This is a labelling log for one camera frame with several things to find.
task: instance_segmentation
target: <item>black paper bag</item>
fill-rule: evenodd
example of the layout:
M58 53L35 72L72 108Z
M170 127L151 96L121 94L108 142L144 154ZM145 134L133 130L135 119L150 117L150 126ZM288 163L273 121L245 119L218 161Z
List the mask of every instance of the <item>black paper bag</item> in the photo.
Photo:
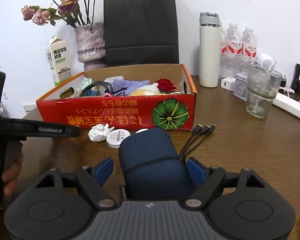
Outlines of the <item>black paper bag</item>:
M175 0L104 0L107 66L179 63Z

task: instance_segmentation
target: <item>finger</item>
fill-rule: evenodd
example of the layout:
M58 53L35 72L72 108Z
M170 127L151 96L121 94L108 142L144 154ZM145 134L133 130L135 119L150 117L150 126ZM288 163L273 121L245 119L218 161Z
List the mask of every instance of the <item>finger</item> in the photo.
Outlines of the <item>finger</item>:
M2 173L2 181L9 182L15 180L21 171L21 165L13 163L4 173Z
M17 183L18 183L18 180L15 179L13 181L10 181L3 189L3 193L9 197L11 196L17 189Z
M23 160L23 152L20 151L20 154L16 158L15 162L21 165L22 164L22 160Z

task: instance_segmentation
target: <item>white wall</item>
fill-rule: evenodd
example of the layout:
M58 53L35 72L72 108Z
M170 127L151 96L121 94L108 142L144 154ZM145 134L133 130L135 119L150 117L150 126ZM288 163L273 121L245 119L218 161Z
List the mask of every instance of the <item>white wall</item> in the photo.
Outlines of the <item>white wall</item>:
M23 103L34 103L54 86L45 53L53 35L68 41L74 72L83 70L76 60L72 27L61 21L56 27L23 21L24 5L50 4L50 0L0 0L0 66L7 74L4 90L9 98L4 104L15 118L25 115ZM192 74L198 73L199 15L210 11L217 12L226 27L230 21L241 30L245 25L254 27L258 52L276 59L276 69L291 82L294 65L300 63L300 0L176 0L176 4L180 62ZM97 0L95 16L95 21L102 21L103 0Z

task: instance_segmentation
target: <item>orange cardboard box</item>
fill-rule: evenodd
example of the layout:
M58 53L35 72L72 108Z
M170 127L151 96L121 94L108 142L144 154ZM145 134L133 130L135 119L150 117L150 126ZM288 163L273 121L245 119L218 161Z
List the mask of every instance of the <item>orange cardboard box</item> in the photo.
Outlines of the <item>orange cardboard box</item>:
M175 92L159 96L75 97L63 98L65 91L75 91L82 79L93 81L123 76L126 80L170 79ZM196 88L182 64L147 64L103 68L81 72L55 87L36 103L44 121L78 125L89 129L108 123L116 129L139 130L159 127L165 130L191 130L194 121Z

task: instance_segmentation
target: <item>green pumpkin illustration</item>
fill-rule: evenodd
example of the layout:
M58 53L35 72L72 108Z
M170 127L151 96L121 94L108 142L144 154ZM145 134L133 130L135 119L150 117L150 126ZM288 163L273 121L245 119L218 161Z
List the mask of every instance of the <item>green pumpkin illustration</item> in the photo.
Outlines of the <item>green pumpkin illustration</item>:
M153 124L164 130L181 128L188 119L188 107L175 98L159 102L152 110Z

